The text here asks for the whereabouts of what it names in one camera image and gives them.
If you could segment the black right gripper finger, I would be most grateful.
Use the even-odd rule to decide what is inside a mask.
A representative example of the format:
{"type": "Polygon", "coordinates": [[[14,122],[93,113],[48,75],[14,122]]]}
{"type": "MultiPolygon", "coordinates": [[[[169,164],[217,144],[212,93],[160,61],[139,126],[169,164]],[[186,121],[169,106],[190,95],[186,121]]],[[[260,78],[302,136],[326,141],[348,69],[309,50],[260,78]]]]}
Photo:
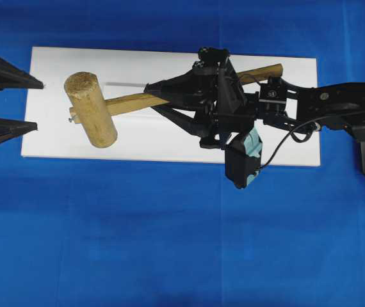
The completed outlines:
{"type": "Polygon", "coordinates": [[[144,93],[170,103],[197,103],[202,99],[199,79],[191,70],[171,79],[147,84],[144,93]]]}
{"type": "Polygon", "coordinates": [[[187,133],[198,137],[205,136],[205,124],[203,122],[197,122],[194,118],[180,113],[166,105],[154,106],[152,108],[161,116],[167,118],[187,133]]]}

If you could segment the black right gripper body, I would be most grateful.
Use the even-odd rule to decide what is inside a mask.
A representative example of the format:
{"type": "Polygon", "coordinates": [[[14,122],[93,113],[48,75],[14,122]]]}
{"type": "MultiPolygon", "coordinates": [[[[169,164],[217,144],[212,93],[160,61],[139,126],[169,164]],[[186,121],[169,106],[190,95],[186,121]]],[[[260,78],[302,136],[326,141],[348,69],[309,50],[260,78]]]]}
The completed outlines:
{"type": "Polygon", "coordinates": [[[210,107],[207,117],[211,122],[211,132],[200,139],[200,147],[207,149],[227,146],[227,141],[233,132],[244,136],[254,128],[255,103],[247,98],[243,86],[261,81],[259,68],[236,72],[227,49],[203,47],[198,52],[199,61],[193,69],[217,69],[216,74],[216,104],[210,107]]]}

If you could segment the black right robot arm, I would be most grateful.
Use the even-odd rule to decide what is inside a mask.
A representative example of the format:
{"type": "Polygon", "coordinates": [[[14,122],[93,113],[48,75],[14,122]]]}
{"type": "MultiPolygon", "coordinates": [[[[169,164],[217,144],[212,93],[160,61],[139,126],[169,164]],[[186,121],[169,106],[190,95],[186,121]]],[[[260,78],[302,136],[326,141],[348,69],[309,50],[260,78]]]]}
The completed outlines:
{"type": "Polygon", "coordinates": [[[279,73],[235,71],[226,49],[203,47],[187,73],[146,85],[165,104],[156,111],[207,149],[235,145],[256,120],[305,139],[327,127],[365,141],[365,83],[304,88],[279,73]]]}

